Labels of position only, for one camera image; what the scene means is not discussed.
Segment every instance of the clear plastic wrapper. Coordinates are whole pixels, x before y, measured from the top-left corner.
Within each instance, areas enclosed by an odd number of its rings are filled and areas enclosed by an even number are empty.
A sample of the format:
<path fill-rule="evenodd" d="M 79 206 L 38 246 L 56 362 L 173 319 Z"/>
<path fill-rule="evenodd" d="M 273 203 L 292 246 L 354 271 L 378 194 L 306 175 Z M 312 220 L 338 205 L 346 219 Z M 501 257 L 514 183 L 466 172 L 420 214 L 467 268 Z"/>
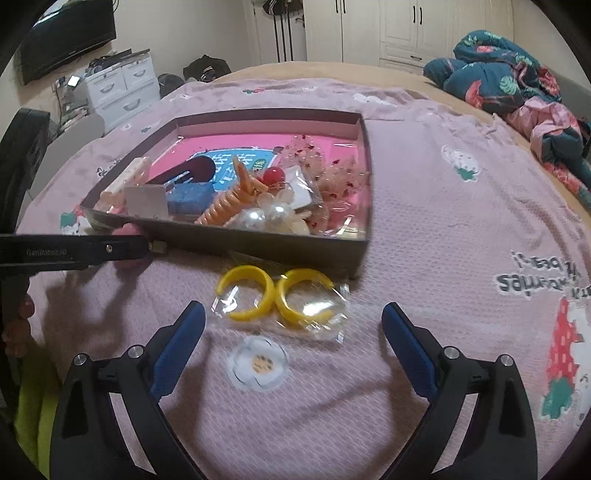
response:
<path fill-rule="evenodd" d="M 249 260 L 220 278 L 212 312 L 221 322 L 237 329 L 342 343 L 348 321 L 346 282 L 310 268 Z"/>

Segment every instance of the red bead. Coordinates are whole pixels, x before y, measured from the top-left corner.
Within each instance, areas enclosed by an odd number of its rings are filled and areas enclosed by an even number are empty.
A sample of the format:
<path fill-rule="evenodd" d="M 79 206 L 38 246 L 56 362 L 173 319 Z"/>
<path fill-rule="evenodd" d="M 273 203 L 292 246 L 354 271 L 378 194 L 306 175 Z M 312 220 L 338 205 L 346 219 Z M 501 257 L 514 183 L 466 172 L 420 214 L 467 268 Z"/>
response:
<path fill-rule="evenodd" d="M 285 172 L 279 167 L 269 167 L 262 174 L 262 182 L 268 187 L 285 182 Z"/>

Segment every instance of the wall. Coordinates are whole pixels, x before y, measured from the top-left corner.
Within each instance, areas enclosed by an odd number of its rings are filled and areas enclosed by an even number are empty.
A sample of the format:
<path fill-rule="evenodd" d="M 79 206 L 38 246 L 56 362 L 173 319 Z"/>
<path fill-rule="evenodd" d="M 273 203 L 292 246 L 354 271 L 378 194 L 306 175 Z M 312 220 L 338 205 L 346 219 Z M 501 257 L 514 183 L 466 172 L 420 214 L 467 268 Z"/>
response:
<path fill-rule="evenodd" d="M 244 7 L 240 0 L 120 0 L 115 12 L 117 39 L 59 68 L 41 80 L 20 85 L 13 62 L 0 76 L 0 136 L 22 106 L 59 118 L 51 85 L 84 70 L 110 49 L 151 49 L 156 74 L 175 73 L 204 54 L 223 58 L 232 71 L 251 66 Z"/>
<path fill-rule="evenodd" d="M 540 62 L 591 90 L 591 83 L 552 22 L 531 0 L 513 0 L 514 40 Z"/>

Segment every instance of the flower sticker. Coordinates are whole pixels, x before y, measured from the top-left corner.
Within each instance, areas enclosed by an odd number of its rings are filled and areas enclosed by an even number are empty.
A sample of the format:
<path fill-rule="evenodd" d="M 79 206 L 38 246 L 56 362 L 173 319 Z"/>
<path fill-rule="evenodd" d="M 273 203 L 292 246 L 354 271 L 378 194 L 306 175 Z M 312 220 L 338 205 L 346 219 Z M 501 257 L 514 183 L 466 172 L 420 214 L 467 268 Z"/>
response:
<path fill-rule="evenodd" d="M 268 392 L 278 388 L 289 372 L 285 350 L 263 336 L 249 336 L 228 358 L 226 373 L 239 390 Z"/>

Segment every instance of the bed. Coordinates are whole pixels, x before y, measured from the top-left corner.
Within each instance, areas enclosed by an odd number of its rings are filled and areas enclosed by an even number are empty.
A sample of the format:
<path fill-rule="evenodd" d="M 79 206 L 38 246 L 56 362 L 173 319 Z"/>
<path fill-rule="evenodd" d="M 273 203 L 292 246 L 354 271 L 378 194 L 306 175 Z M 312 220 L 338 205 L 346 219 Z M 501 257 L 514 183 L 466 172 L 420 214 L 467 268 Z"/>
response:
<path fill-rule="evenodd" d="M 351 322 L 343 345 L 271 335 L 287 352 L 290 373 L 261 394 L 236 389 L 226 374 L 244 333 L 209 319 L 175 392 L 161 402 L 180 440 L 212 480 L 379 478 L 427 405 L 379 331 L 381 309 L 397 301 L 442 345 L 472 358 L 515 358 L 541 478 L 591 404 L 591 217 L 539 166 L 525 139 L 423 77 L 292 62 L 232 73 L 213 86 L 186 84 L 72 157 L 29 206 L 18 233 L 84 230 L 76 204 L 168 117 L 285 103 L 359 111 L 368 124 L 375 227 Z M 465 157 L 476 165 L 467 177 L 458 175 Z M 71 224 L 60 224 L 69 212 Z M 113 265 L 40 274 L 30 287 L 33 336 L 64 378 L 77 353 L 120 355 L 172 323 L 190 300 L 207 306 L 228 265 L 171 251 L 139 275 Z M 134 460 L 149 469 L 113 400 Z M 457 453 L 473 400 L 439 467 Z"/>

